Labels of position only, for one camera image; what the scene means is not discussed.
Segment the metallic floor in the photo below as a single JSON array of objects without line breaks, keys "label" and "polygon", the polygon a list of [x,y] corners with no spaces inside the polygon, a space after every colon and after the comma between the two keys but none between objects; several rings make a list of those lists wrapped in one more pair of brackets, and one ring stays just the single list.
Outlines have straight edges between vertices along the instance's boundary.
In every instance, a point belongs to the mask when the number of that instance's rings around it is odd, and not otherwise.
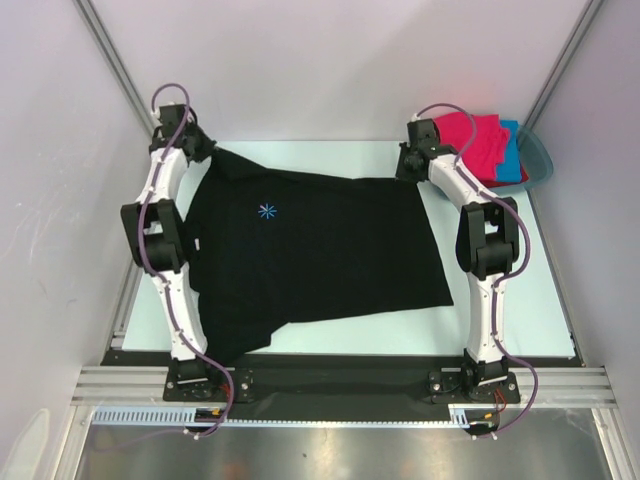
[{"label": "metallic floor", "polygon": [[497,441],[460,430],[228,427],[197,442],[93,426],[77,480],[607,480],[591,411],[534,410]]}]

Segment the blue snowflake logo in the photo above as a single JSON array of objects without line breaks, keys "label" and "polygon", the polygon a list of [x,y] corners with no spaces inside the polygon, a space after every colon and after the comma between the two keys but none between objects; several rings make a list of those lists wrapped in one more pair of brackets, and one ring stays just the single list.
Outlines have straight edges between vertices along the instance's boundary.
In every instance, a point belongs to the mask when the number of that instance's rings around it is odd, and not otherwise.
[{"label": "blue snowflake logo", "polygon": [[260,214],[260,218],[266,218],[267,220],[269,220],[270,218],[275,217],[278,211],[273,207],[273,205],[265,203],[264,205],[260,205],[260,210],[258,210],[258,213]]}]

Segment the black fabric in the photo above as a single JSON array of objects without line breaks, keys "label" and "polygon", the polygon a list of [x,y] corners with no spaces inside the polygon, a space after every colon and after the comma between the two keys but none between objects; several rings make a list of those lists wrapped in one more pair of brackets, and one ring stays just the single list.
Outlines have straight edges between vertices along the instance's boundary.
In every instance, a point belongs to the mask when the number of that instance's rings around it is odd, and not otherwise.
[{"label": "black fabric", "polygon": [[200,246],[190,282],[207,353],[224,363],[288,322],[453,303],[409,183],[273,170],[218,150],[186,227]]}]

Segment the folded cloth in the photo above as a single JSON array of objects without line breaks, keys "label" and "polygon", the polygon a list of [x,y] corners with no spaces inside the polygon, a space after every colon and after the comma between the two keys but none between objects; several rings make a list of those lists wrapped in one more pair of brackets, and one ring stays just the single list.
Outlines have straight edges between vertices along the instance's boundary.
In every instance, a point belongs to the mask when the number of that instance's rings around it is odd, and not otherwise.
[{"label": "folded cloth", "polygon": [[453,304],[414,184],[274,170],[219,149],[185,227],[207,353],[223,363],[288,322]]},{"label": "folded cloth", "polygon": [[[509,129],[500,126],[498,115],[473,115],[478,134],[462,161],[478,180],[495,181],[496,167],[504,162],[509,143]],[[460,151],[469,141],[471,122],[464,113],[455,112],[434,119],[440,132],[440,143]]]},{"label": "folded cloth", "polygon": [[500,125],[509,129],[510,136],[504,154],[504,163],[496,167],[496,181],[520,183],[522,182],[522,173],[520,172],[520,152],[517,142],[518,122],[517,120],[500,120]]}]

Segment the teal basket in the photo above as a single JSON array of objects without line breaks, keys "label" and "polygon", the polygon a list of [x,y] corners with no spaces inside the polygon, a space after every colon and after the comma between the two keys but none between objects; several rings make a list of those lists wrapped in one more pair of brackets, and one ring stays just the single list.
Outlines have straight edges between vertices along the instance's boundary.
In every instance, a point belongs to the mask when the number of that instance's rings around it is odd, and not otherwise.
[{"label": "teal basket", "polygon": [[518,128],[517,135],[516,141],[520,152],[520,164],[524,171],[527,172],[529,179],[517,185],[506,185],[491,189],[500,195],[520,192],[523,189],[531,190],[549,180],[553,175],[551,156],[537,135],[523,126]]}]

